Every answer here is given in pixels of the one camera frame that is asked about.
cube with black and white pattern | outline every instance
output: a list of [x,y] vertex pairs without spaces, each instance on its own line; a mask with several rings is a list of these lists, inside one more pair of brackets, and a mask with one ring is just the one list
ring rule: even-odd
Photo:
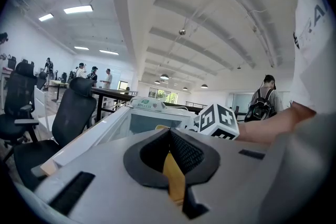
[[198,132],[214,137],[234,140],[239,136],[235,113],[223,105],[214,103],[200,112]]

chair headrest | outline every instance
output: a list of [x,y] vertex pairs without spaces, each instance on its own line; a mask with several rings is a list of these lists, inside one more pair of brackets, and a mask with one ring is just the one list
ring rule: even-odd
[[39,77],[40,79],[46,79],[46,77],[47,77],[47,73],[46,73],[46,72],[40,72],[40,74],[38,75],[38,77]]
[[77,77],[70,82],[69,87],[77,94],[80,94],[82,96],[91,96],[91,88],[94,83],[94,80]]
[[34,78],[34,66],[25,63],[25,62],[20,62],[17,64],[15,68],[15,72],[26,77],[31,77]]

white ceiling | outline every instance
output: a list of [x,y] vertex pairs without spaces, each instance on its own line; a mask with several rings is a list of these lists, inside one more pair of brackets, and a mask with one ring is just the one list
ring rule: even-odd
[[[296,0],[14,1],[69,49],[111,58],[98,50],[116,51],[118,59],[136,65],[139,79],[147,83],[167,73],[190,89],[204,82],[219,89],[216,82],[231,73],[288,73],[294,67]],[[87,4],[92,13],[63,12]],[[54,18],[38,21],[47,13]],[[183,28],[186,35],[180,36]]]
[[[113,0],[14,0],[36,25],[54,36],[77,54],[108,57],[128,61],[127,48],[119,26]],[[92,5],[93,12],[65,14],[63,9]],[[38,18],[52,13],[54,18],[40,22]],[[89,51],[76,50],[87,47]],[[103,54],[110,50],[119,56]]]

white t-shirt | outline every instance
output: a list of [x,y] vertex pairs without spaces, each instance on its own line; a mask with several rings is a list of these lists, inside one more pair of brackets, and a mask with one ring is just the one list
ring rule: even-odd
[[81,77],[81,78],[86,78],[86,69],[85,67],[81,68],[77,68],[76,70],[76,77]]
[[298,0],[292,100],[317,113],[336,111],[336,23],[327,0]]
[[109,89],[111,87],[112,74],[108,74],[104,81],[109,81],[110,83],[104,82],[103,89]]

fluorescent light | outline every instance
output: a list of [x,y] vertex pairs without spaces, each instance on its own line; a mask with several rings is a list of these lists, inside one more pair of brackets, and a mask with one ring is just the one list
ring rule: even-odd
[[92,6],[80,6],[80,7],[73,7],[73,8],[66,8],[64,10],[66,14],[70,13],[77,13],[77,12],[93,12]]
[[168,77],[167,74],[162,74],[162,75],[160,76],[160,78],[161,78],[161,79],[169,79],[169,77]]
[[115,55],[119,55],[119,53],[117,52],[113,52],[113,51],[108,51],[108,50],[99,50],[100,52],[103,52],[105,54],[115,54]]
[[44,20],[51,19],[51,18],[53,18],[53,15],[52,15],[51,13],[49,13],[49,14],[47,14],[47,15],[45,15],[45,16],[39,18],[39,20],[40,20],[41,22],[43,22]]
[[76,47],[74,46],[75,49],[78,49],[78,50],[89,50],[89,48],[86,48],[86,47]]

